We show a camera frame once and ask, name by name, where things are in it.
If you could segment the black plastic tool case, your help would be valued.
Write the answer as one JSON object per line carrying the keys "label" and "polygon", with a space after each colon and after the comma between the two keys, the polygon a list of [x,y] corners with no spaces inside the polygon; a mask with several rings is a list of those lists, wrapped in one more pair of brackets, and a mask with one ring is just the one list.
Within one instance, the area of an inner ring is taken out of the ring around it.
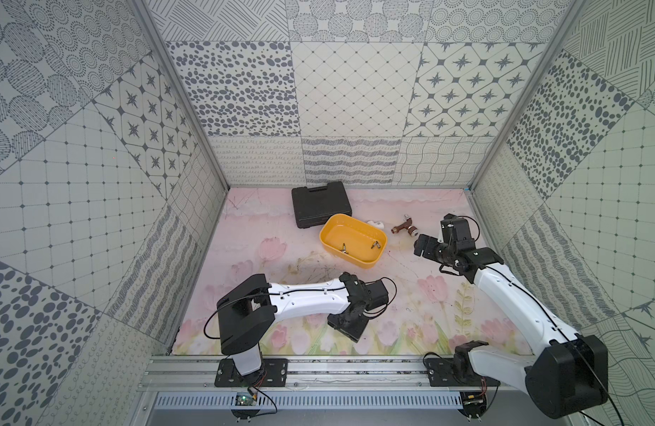
{"label": "black plastic tool case", "polygon": [[325,225],[336,214],[352,216],[352,206],[341,181],[325,186],[296,187],[291,190],[291,197],[299,229]]}

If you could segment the white pipe tee fitting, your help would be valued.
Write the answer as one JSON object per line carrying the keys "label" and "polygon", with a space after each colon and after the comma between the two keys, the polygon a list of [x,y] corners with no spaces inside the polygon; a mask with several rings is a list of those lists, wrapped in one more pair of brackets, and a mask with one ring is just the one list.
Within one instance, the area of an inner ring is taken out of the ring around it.
{"label": "white pipe tee fitting", "polygon": [[375,227],[375,228],[377,228],[377,229],[380,229],[380,230],[384,230],[384,229],[385,229],[385,225],[384,225],[384,223],[383,223],[383,222],[380,222],[380,221],[368,220],[367,224],[368,224],[368,225],[371,225],[372,227]]}

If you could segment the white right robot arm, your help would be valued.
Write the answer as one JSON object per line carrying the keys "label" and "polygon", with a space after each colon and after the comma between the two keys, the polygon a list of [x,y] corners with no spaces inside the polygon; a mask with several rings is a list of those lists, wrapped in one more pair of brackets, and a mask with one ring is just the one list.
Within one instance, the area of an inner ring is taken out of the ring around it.
{"label": "white right robot arm", "polygon": [[527,394],[552,419],[611,401],[605,344],[594,335],[582,335],[547,309],[493,249],[478,248],[469,220],[447,214],[438,237],[417,237],[414,255],[439,264],[441,273],[464,277],[489,296],[532,353],[514,355],[485,341],[469,341],[455,348],[455,378],[468,383],[486,377],[504,383]]}

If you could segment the small green circuit board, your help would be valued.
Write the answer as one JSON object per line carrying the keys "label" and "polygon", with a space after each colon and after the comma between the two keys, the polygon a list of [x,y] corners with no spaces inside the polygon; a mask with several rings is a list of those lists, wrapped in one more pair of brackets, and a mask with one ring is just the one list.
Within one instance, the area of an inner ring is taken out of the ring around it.
{"label": "small green circuit board", "polygon": [[238,392],[235,397],[235,406],[256,406],[256,394],[249,392]]}

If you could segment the yellow plastic storage box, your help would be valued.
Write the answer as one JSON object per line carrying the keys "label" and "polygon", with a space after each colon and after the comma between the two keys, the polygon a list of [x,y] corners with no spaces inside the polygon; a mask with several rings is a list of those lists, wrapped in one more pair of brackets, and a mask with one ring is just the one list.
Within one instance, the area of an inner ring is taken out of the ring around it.
{"label": "yellow plastic storage box", "polygon": [[[379,241],[382,248],[371,248],[374,241]],[[320,242],[327,252],[360,268],[370,269],[384,254],[388,237],[383,230],[356,218],[336,214],[320,230]],[[343,243],[347,253],[341,252]]]}

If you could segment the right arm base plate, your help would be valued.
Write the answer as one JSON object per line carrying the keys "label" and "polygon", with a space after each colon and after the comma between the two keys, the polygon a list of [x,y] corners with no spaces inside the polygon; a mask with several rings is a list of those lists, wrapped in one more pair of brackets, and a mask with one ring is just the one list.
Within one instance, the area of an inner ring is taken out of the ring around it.
{"label": "right arm base plate", "polygon": [[452,358],[441,357],[437,353],[426,353],[423,357],[431,387],[475,387],[482,385],[497,387],[500,382],[490,377],[477,376],[474,373],[458,373]]}

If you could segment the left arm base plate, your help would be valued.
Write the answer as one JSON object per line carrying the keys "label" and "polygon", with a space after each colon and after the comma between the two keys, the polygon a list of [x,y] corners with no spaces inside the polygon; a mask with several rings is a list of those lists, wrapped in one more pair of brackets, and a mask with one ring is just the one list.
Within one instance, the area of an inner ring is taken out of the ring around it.
{"label": "left arm base plate", "polygon": [[233,360],[219,362],[215,386],[217,388],[284,387],[288,375],[288,359],[263,359],[260,369],[242,375]]}

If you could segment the aluminium mounting rail frame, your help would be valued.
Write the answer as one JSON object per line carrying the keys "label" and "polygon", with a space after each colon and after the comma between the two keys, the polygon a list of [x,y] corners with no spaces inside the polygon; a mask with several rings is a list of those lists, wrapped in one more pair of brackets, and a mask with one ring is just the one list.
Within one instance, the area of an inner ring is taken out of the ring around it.
{"label": "aluminium mounting rail frame", "polygon": [[[243,419],[273,412],[317,410],[465,410],[478,415],[497,387],[431,387],[425,355],[287,356],[284,387],[217,388],[224,356],[155,356],[139,381],[141,405],[151,409],[209,409]],[[256,406],[235,406],[238,392],[256,394]]]}

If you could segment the brown water tap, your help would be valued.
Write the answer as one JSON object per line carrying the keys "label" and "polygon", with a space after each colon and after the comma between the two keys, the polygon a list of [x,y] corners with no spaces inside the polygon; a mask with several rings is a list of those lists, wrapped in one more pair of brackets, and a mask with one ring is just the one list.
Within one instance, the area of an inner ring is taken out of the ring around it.
{"label": "brown water tap", "polygon": [[418,228],[414,225],[412,218],[408,215],[405,215],[404,221],[401,224],[393,227],[391,229],[391,232],[393,234],[400,234],[402,232],[406,232],[411,237],[416,237],[419,235]]}

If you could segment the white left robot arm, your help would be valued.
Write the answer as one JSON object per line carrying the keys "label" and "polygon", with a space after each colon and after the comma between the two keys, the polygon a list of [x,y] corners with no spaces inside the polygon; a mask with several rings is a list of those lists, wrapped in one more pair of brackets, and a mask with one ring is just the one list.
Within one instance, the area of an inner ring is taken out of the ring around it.
{"label": "white left robot arm", "polygon": [[368,323],[384,314],[395,297],[382,279],[365,282],[351,273],[297,285],[271,283],[258,273],[219,299],[210,316],[218,320],[219,333],[206,337],[218,340],[237,373],[256,384],[265,374],[260,342],[274,324],[325,315],[333,330],[357,343]]}

